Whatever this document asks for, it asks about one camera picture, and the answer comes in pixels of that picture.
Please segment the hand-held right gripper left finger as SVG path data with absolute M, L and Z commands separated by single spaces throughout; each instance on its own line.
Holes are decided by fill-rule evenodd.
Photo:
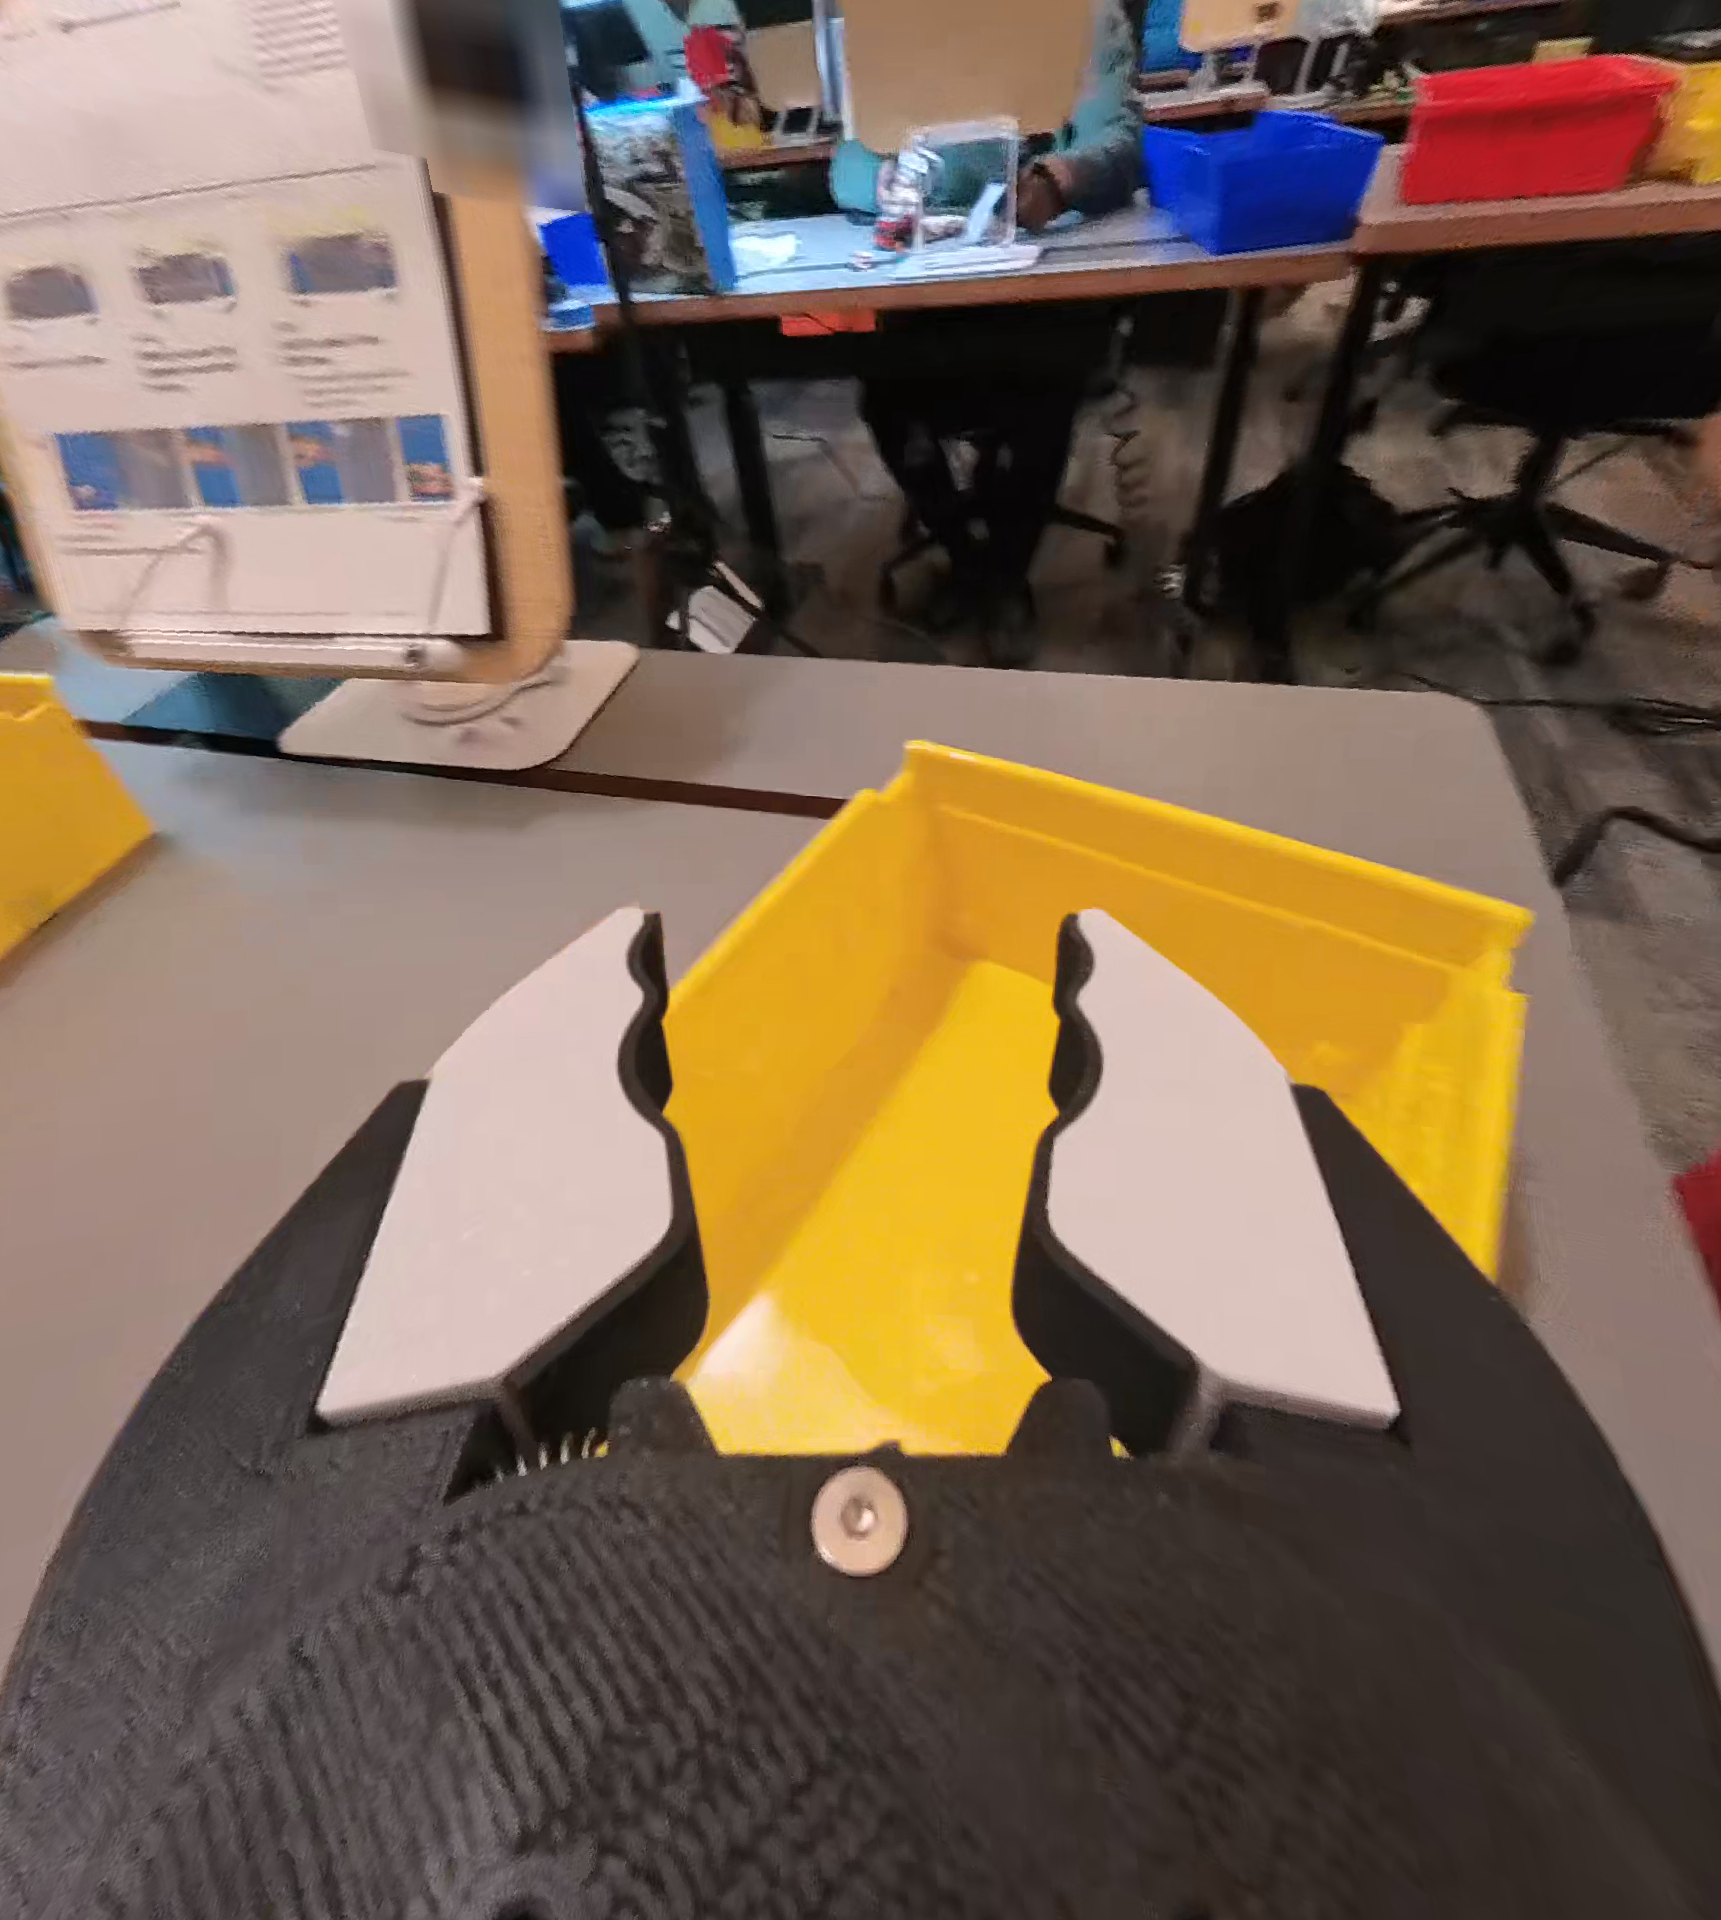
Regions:
M 606 1425 L 698 1345 L 709 1279 L 665 1036 L 660 918 L 625 906 L 440 1053 L 322 1375 L 322 1427 L 498 1405 Z

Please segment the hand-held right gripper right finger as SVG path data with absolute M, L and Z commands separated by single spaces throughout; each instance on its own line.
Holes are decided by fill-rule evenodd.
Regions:
M 1259 1413 L 1381 1441 L 1401 1393 L 1301 1090 L 1190 973 L 1084 908 L 1059 929 L 1052 1115 L 1027 1180 L 1016 1334 L 1097 1391 L 1114 1451 Z

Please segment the patterned box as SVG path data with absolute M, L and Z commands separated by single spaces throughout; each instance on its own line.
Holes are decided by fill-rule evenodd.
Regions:
M 736 289 L 726 179 L 697 87 L 594 104 L 585 143 L 606 205 L 597 221 L 609 275 L 632 297 Z

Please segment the white monitor stand base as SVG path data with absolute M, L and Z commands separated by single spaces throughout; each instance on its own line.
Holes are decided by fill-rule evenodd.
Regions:
M 346 679 L 278 733 L 282 756 L 432 774 L 524 774 L 556 762 L 632 675 L 640 648 L 569 637 L 504 683 Z

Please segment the paper-covered monitor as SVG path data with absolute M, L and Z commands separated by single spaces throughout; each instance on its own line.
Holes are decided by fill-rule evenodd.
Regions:
M 440 250 L 466 371 L 473 471 L 447 508 L 422 627 L 400 633 L 163 632 L 140 608 L 163 568 L 208 551 L 219 569 L 219 515 L 196 515 L 152 554 L 109 627 L 75 624 L 100 659 L 139 669 L 210 669 L 266 678 L 510 688 L 565 658 L 573 579 L 551 353 L 540 316 L 540 260 L 527 212 L 512 200 L 440 194 Z M 489 572 L 489 635 L 436 635 L 449 563 L 477 533 Z

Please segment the printed paper sheet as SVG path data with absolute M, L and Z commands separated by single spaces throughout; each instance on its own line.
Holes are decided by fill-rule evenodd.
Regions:
M 0 221 L 379 156 L 337 3 L 0 3 Z
M 489 633 L 413 159 L 0 217 L 0 454 L 77 632 Z

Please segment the black office chair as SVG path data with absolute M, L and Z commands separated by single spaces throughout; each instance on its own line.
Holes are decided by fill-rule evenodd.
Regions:
M 1392 274 L 1423 299 L 1413 357 L 1449 403 L 1444 426 L 1525 438 L 1505 492 L 1456 492 L 1402 517 L 1397 559 L 1357 597 L 1369 624 L 1392 593 L 1466 557 L 1521 555 L 1555 599 L 1535 644 L 1544 666 L 1577 659 L 1597 627 L 1566 548 L 1637 563 L 1633 601 L 1655 599 L 1688 559 L 1559 498 L 1566 449 L 1588 439 L 1680 442 L 1721 409 L 1721 232 L 1618 242 L 1434 252 Z

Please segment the blue plastic bin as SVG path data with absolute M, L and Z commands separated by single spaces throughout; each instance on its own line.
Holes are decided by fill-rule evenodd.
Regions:
M 1264 110 L 1246 126 L 1142 127 L 1142 171 L 1176 235 L 1211 256 L 1345 244 L 1384 137 L 1318 111 Z

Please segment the clear acrylic stand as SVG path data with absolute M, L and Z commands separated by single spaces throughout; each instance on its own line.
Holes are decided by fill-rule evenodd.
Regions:
M 909 127 L 894 156 L 894 179 L 913 209 L 910 252 L 1012 252 L 1018 158 L 1020 126 L 1010 116 Z

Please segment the red plastic bin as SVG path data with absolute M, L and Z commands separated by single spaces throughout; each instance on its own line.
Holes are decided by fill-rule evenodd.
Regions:
M 1627 53 L 1423 73 L 1402 141 L 1401 204 L 1618 189 L 1656 137 L 1677 83 L 1669 61 Z

